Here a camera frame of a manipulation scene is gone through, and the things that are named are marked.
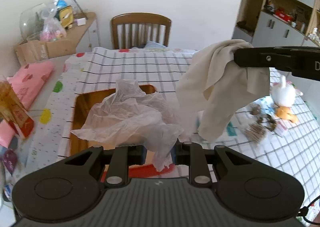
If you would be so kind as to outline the white plush rabbit toy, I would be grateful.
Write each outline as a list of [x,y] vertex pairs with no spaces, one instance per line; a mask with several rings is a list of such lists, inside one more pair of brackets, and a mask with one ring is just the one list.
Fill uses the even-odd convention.
[[303,96],[303,93],[281,75],[279,82],[272,84],[270,96],[277,106],[291,108],[296,97]]

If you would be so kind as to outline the clear plastic bag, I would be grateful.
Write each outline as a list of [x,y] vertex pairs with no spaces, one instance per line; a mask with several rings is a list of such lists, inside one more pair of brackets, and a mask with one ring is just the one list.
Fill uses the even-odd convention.
[[119,79],[116,92],[94,104],[84,125],[71,132],[79,139],[116,147],[142,145],[154,153],[152,164],[162,171],[183,131],[175,109],[161,93],[147,94],[136,80]]

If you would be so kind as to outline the cream white cloth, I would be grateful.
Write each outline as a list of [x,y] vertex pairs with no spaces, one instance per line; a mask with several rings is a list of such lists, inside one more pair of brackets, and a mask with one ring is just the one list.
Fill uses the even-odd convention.
[[220,137],[240,108],[268,96],[268,68],[243,68],[234,61],[236,50],[253,46],[241,39],[212,44],[195,54],[186,73],[176,85],[181,109],[202,112],[198,133],[208,142]]

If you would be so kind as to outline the yellow plush duck toy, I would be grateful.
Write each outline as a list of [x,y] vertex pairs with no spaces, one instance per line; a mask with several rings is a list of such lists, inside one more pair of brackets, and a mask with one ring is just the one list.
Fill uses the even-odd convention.
[[275,115],[283,120],[289,120],[294,124],[298,122],[297,116],[291,113],[291,109],[289,107],[281,106],[276,108]]

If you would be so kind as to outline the white teal flat box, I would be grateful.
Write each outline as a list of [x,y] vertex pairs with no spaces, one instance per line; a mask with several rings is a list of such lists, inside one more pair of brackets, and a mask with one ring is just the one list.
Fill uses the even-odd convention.
[[[195,134],[199,134],[199,127],[201,124],[203,112],[199,111],[197,113],[197,119],[196,119],[196,132]],[[229,142],[233,141],[237,138],[238,134],[236,132],[236,128],[233,126],[232,122],[230,121],[226,128],[223,130],[222,134],[216,138],[214,141],[208,141],[204,139],[203,137],[200,137],[201,141],[206,141],[206,142]]]

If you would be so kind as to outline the black grid white tablecloth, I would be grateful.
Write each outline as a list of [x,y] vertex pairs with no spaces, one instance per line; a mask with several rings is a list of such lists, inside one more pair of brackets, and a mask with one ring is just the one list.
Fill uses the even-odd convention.
[[[114,88],[119,79],[134,79],[139,84],[153,85],[168,103],[177,107],[176,85],[188,70],[192,56],[193,51],[181,49],[95,48],[77,83],[75,98],[82,93]],[[68,139],[60,143],[59,153],[65,157],[69,156],[73,111],[70,123],[64,129]],[[319,214],[319,123],[303,96],[296,97],[291,112],[297,116],[298,122],[294,124],[283,120],[281,124],[286,131],[282,136],[268,133],[263,141],[254,142],[242,133],[242,128],[252,116],[249,107],[241,108],[231,119],[237,138],[218,144],[296,177],[305,190],[304,205],[309,207],[309,211],[303,223],[308,224],[311,220],[318,220]]]

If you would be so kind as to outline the polka dot tablecloth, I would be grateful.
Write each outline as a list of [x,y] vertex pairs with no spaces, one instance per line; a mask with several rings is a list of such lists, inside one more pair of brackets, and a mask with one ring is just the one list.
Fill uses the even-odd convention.
[[18,164],[12,176],[16,183],[23,176],[62,159],[61,140],[72,117],[77,83],[91,53],[77,53],[56,57],[51,61],[54,70],[29,109],[35,121],[31,136],[18,143]]

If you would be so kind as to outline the amber liquid plastic bottle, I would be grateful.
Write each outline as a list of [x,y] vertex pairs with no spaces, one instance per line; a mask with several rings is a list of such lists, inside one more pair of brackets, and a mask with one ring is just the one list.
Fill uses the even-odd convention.
[[22,139],[27,138],[34,129],[34,120],[29,116],[4,76],[1,76],[1,118]]

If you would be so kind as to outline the pink patterned folded cloth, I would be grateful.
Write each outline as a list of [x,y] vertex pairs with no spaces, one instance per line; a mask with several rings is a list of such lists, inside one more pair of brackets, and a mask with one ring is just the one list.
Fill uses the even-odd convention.
[[[13,77],[5,77],[26,111],[30,108],[53,70],[54,65],[51,61],[31,63],[21,67]],[[2,119],[1,146],[8,148],[14,135],[18,134]]]

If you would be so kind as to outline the wooden dining chair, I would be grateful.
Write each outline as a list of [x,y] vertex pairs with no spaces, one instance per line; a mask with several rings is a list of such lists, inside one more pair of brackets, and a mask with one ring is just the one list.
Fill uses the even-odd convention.
[[111,19],[114,49],[143,48],[148,42],[168,46],[171,19],[154,13],[132,12]]

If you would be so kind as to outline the white wooden side cabinet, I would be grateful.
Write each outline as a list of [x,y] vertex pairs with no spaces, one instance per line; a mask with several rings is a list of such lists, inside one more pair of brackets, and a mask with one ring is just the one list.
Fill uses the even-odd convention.
[[88,19],[85,25],[75,25],[67,32],[67,38],[73,43],[74,53],[91,52],[100,46],[97,15],[94,12],[88,12],[86,15]]

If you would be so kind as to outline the cardboard box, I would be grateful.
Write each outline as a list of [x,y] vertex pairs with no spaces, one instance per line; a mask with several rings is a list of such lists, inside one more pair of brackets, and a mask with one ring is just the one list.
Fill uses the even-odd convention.
[[16,56],[22,66],[50,58],[71,55],[75,52],[76,46],[66,39],[51,42],[30,40],[15,47]]

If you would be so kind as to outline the plastic bag with pink items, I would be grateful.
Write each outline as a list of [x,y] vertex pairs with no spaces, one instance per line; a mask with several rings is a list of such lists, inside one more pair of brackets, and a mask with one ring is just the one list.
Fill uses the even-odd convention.
[[67,32],[55,17],[56,14],[57,7],[55,4],[46,5],[45,8],[41,10],[40,16],[43,20],[43,28],[40,32],[41,41],[52,42],[67,36]]

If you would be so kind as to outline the yellow tissue box holder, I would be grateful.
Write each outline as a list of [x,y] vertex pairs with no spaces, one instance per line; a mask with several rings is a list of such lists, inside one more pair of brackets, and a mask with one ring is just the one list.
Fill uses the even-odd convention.
[[70,29],[73,26],[74,16],[71,6],[66,6],[57,11],[56,18],[63,28]]

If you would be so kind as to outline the grey wall cabinet unit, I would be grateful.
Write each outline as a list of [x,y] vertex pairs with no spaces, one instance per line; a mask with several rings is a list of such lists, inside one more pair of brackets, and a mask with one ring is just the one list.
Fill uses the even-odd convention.
[[255,47],[318,47],[319,0],[241,0],[232,37]]

